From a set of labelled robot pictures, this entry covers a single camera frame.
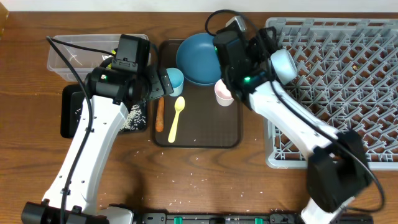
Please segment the light blue small bowl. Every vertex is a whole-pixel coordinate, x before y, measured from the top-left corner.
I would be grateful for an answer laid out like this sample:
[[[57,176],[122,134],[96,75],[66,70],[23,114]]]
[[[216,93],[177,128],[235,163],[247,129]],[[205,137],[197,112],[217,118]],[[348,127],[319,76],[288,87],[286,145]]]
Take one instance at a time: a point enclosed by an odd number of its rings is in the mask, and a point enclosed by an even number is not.
[[[297,68],[291,54],[286,49],[280,49],[271,55],[274,70],[283,85],[291,82],[297,76]]]

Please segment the pile of white rice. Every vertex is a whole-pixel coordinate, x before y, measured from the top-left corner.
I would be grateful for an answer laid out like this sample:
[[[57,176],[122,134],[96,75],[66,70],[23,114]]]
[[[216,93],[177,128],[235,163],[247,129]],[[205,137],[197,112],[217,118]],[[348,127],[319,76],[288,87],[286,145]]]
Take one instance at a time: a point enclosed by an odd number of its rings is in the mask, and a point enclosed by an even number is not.
[[[77,105],[72,108],[70,113],[70,133],[74,134],[78,127],[82,112],[82,105]],[[120,129],[120,133],[131,133],[144,131],[147,127],[147,105],[145,103],[140,105],[134,105],[131,108],[129,115],[126,118],[125,123]]]

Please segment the pink plastic cup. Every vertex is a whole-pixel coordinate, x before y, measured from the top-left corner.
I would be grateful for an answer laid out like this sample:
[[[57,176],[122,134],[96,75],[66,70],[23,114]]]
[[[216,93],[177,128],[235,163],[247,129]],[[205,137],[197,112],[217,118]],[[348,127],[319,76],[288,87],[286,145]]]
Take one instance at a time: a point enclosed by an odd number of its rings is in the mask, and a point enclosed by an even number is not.
[[[222,79],[215,84],[215,96],[217,103],[221,106],[229,106],[234,101],[231,92],[227,89]]]

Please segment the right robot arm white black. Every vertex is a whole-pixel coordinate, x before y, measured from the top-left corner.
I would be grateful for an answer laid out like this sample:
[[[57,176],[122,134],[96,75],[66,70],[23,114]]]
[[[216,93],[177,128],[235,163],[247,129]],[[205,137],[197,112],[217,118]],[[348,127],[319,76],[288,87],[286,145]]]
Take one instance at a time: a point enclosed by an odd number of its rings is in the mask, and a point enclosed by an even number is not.
[[[251,40],[237,27],[225,27],[213,44],[233,98],[279,128],[307,161],[310,201],[301,212],[303,222],[335,221],[374,181],[361,136],[328,125],[285,92],[297,69],[289,51],[275,45],[273,27],[257,31]]]

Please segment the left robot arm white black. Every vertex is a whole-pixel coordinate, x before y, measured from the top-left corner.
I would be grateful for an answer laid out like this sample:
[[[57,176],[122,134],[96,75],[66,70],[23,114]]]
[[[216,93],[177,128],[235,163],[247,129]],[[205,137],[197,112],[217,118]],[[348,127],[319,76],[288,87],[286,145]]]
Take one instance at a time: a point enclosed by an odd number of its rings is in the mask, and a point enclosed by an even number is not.
[[[120,205],[97,211],[101,176],[119,130],[133,104],[173,92],[165,68],[94,68],[87,74],[81,116],[57,178],[40,203],[26,203],[23,223],[133,223],[134,212]]]

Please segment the clear plastic waste bin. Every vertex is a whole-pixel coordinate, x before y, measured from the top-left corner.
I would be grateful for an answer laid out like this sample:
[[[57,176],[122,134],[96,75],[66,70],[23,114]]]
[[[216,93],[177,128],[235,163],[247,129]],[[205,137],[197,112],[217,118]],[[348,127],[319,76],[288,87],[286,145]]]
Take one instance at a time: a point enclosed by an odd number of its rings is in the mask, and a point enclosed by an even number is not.
[[[73,45],[111,52],[118,48],[120,36],[120,34],[56,35],[54,39]],[[103,62],[102,55],[108,55],[100,52],[76,49],[59,43],[55,43],[55,45],[70,62],[82,80]],[[49,50],[47,69],[55,72],[68,82],[76,82],[75,76],[53,48]]]

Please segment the black waste tray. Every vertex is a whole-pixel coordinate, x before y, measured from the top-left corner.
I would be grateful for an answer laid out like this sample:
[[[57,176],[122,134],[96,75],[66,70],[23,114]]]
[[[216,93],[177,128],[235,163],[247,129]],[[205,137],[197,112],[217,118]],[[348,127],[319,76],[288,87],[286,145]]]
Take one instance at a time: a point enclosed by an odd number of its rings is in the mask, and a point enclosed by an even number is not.
[[[78,84],[66,86],[62,91],[62,113],[60,134],[63,138],[73,138],[75,134],[70,133],[70,113],[72,108],[77,105],[82,105],[85,100],[84,94]]]

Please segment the grey dishwasher rack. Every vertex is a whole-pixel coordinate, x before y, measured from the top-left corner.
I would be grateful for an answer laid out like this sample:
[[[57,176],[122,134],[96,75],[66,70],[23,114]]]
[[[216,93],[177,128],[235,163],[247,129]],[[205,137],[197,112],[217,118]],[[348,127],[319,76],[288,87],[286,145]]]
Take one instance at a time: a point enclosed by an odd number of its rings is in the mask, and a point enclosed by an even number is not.
[[[298,75],[287,93],[317,118],[363,139],[372,170],[397,169],[397,21],[272,17]]]

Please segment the light blue plastic cup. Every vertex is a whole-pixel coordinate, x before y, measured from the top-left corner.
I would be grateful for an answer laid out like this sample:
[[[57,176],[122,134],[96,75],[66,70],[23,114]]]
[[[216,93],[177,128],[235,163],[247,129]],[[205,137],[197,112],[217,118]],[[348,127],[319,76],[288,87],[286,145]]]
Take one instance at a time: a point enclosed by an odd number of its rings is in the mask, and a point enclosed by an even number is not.
[[[170,94],[170,96],[179,96],[183,91],[183,73],[177,68],[167,68],[166,71],[169,75],[169,79],[174,91]]]

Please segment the yellow plastic spoon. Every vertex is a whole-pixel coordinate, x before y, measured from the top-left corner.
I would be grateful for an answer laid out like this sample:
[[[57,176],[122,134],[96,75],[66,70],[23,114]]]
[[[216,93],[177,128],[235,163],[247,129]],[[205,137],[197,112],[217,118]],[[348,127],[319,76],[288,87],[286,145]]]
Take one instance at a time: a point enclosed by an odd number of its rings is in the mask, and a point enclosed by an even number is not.
[[[184,99],[184,97],[179,96],[176,99],[175,104],[174,104],[175,116],[174,116],[174,120],[173,120],[172,125],[171,125],[169,136],[168,136],[168,142],[169,143],[175,142],[175,138],[176,138],[176,135],[177,135],[177,127],[178,127],[179,115],[183,111],[184,107],[185,107],[185,99]]]

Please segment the orange carrot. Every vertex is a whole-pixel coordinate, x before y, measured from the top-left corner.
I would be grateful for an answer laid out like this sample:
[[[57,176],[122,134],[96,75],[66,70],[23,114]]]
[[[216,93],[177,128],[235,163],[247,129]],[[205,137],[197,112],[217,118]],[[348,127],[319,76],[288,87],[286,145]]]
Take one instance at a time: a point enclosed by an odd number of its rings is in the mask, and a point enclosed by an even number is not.
[[[155,130],[157,132],[162,132],[164,130],[164,108],[165,100],[161,97],[158,101],[156,119],[155,119]]]

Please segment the dark blue plate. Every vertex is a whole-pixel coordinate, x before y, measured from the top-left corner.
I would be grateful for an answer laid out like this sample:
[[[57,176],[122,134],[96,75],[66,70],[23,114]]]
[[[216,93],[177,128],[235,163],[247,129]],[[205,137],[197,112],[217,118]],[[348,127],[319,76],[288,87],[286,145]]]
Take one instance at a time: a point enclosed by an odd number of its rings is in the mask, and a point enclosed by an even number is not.
[[[221,69],[214,37],[199,33],[185,39],[177,50],[176,64],[184,77],[202,86],[214,85],[221,79]]]

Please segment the brown serving tray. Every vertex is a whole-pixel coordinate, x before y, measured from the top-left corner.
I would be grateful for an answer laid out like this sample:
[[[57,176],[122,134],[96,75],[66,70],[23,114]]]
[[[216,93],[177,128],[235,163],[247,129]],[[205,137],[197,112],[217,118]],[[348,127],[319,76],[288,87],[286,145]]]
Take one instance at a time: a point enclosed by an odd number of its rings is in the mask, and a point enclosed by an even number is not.
[[[214,85],[197,85],[188,80],[183,83],[181,96],[185,108],[180,113],[174,142],[168,141],[175,116],[176,97],[164,98],[164,130],[151,127],[151,137],[161,147],[220,148],[237,146],[242,139],[242,106],[237,101],[229,106],[218,104]]]

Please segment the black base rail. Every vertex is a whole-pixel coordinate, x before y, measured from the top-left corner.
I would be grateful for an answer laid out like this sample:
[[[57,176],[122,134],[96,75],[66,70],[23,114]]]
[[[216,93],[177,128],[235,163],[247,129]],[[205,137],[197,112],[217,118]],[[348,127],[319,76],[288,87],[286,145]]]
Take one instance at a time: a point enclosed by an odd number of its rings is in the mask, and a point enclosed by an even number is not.
[[[304,224],[297,213],[200,214],[135,213],[132,224]]]

